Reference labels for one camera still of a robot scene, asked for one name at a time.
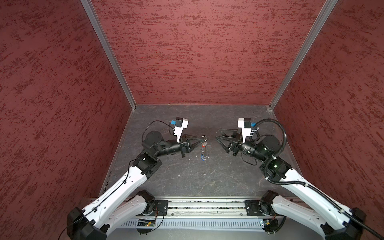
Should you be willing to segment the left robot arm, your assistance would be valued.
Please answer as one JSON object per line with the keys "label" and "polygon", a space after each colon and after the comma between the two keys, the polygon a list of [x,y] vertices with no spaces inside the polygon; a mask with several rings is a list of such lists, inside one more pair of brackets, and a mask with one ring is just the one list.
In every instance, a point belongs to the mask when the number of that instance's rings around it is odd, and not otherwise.
{"label": "left robot arm", "polygon": [[148,133],[142,141],[142,152],[129,163],[123,176],[96,200],[68,214],[68,237],[71,240],[105,240],[127,220],[154,212],[155,197],[146,190],[138,192],[127,203],[125,200],[160,168],[161,156],[181,153],[185,157],[206,141],[206,136],[190,135],[165,141],[158,131]]}

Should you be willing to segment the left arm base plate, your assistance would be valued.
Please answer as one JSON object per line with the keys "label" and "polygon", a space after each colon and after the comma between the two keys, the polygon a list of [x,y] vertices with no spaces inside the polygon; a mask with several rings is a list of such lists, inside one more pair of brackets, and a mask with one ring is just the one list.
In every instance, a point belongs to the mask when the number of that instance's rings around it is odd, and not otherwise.
{"label": "left arm base plate", "polygon": [[162,212],[164,215],[167,215],[168,211],[168,200],[154,200],[147,204],[142,216],[156,216],[158,212]]}

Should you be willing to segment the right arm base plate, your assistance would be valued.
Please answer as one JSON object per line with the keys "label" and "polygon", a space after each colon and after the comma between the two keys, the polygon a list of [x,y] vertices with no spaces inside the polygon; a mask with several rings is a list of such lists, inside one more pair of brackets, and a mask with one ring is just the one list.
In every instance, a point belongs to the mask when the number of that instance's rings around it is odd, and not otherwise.
{"label": "right arm base plate", "polygon": [[258,217],[258,216],[270,216],[270,207],[263,201],[256,200],[245,200],[245,209],[247,216]]}

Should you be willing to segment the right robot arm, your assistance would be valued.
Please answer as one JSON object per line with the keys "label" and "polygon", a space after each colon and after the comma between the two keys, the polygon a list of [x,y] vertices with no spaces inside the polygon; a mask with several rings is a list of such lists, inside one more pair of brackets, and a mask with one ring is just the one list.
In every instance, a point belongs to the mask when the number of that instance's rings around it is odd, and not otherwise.
{"label": "right robot arm", "polygon": [[259,211],[266,216],[274,214],[288,217],[313,230],[325,240],[359,240],[363,234],[362,224],[366,214],[358,208],[349,208],[338,203],[304,179],[290,164],[280,157],[267,159],[281,146],[273,135],[261,135],[247,140],[241,133],[222,130],[217,142],[227,153],[249,156],[262,164],[261,171],[267,172],[270,183],[281,186],[302,200],[306,207],[290,202],[281,195],[268,191],[259,203]]}

